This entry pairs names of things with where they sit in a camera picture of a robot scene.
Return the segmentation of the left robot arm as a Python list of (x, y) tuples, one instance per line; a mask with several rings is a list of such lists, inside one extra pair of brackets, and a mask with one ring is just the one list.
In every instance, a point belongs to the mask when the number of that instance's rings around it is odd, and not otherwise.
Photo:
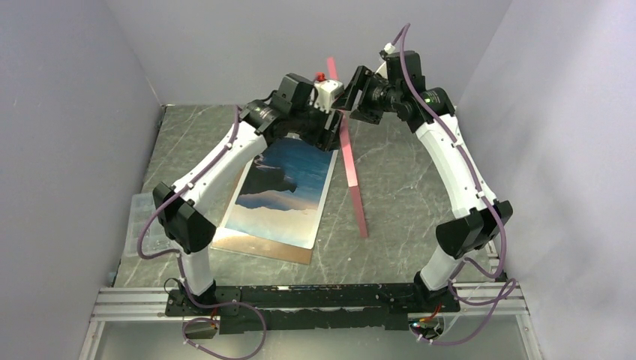
[(193, 313), (204, 315), (215, 304), (209, 245), (217, 227), (206, 217), (211, 196), (288, 134), (321, 151), (338, 149), (343, 116), (333, 105), (343, 93), (338, 80), (288, 73), (267, 98), (235, 108), (228, 133), (190, 172), (155, 186), (155, 210), (139, 231), (136, 251), (144, 260), (176, 254), (184, 303)]

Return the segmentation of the pink wooden picture frame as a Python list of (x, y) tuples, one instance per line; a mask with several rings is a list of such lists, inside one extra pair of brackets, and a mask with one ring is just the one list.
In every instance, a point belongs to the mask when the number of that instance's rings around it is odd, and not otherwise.
[(368, 237), (368, 227), (365, 219), (364, 207), (362, 202), (362, 193), (359, 187), (359, 180), (356, 172), (356, 165), (353, 156), (353, 147), (350, 139), (348, 119), (345, 115), (340, 123), (340, 147), (343, 156), (343, 165), (346, 173), (346, 180), (349, 195), (355, 214), (355, 220), (358, 225), (358, 231), (363, 239)]

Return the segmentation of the blue landscape photo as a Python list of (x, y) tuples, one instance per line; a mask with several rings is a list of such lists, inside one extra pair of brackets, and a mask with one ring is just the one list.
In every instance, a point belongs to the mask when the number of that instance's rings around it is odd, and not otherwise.
[(279, 139), (246, 165), (221, 226), (313, 248), (337, 155), (294, 137)]

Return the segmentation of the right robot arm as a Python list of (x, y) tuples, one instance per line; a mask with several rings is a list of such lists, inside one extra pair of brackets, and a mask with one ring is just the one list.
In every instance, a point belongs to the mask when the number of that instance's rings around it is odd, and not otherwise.
[(431, 311), (448, 292), (454, 276), (473, 251), (496, 236), (506, 252), (506, 222), (513, 214), (509, 201), (500, 201), (486, 184), (464, 142), (455, 106), (440, 87), (428, 88), (417, 52), (384, 52), (378, 70), (356, 68), (333, 107), (351, 119), (377, 124), (385, 113), (406, 122), (425, 147), (450, 199), (453, 220), (435, 229), (437, 246), (414, 277), (412, 300)]

